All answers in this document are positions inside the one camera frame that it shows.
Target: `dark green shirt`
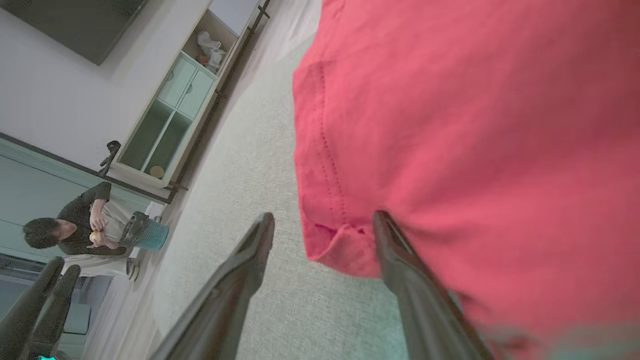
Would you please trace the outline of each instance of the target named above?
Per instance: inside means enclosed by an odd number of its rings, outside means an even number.
[[[121,246],[111,250],[106,246],[96,249],[87,249],[93,243],[89,240],[89,235],[93,232],[89,218],[91,217],[91,205],[95,199],[109,201],[111,195],[111,183],[106,181],[85,191],[72,202],[69,202],[58,215],[58,219],[72,222],[77,226],[77,230],[68,238],[62,240],[58,246],[67,255],[90,254],[98,256],[117,256],[127,251]]]

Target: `shoe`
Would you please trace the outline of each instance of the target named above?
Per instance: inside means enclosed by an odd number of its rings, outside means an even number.
[[[140,274],[140,267],[136,264],[133,259],[127,259],[127,275],[129,276],[129,281],[134,282],[138,279],[138,275]]]
[[[129,275],[129,281],[134,282],[138,280],[138,275],[140,274],[140,268],[136,265],[133,265],[132,267],[133,267],[133,270]]]

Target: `gray carpet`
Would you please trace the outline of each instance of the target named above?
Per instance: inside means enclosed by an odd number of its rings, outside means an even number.
[[[156,320],[166,334],[255,217],[270,211],[273,249],[237,358],[404,359],[397,302],[384,284],[305,257],[291,88],[311,41],[252,83],[225,121],[168,244],[156,282]]]

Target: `beige pants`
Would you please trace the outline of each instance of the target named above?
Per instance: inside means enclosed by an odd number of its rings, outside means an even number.
[[[133,211],[118,199],[111,198],[104,205],[102,214],[108,221],[107,226],[104,228],[104,234],[109,240],[119,242],[124,232],[124,227],[133,215]],[[132,249],[128,249],[127,252],[119,256],[95,256],[89,254],[67,256],[63,274],[71,265],[79,265],[81,268],[80,276],[84,277],[127,275],[127,259]]]

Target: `hand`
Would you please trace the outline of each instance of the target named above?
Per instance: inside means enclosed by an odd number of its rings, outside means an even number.
[[[89,225],[94,231],[102,231],[109,222],[104,217],[101,211],[91,210],[91,216],[89,217]]]
[[[91,240],[93,244],[87,246],[87,249],[101,247],[107,242],[107,238],[104,236],[104,233],[92,233],[91,236],[89,236],[89,240]]]

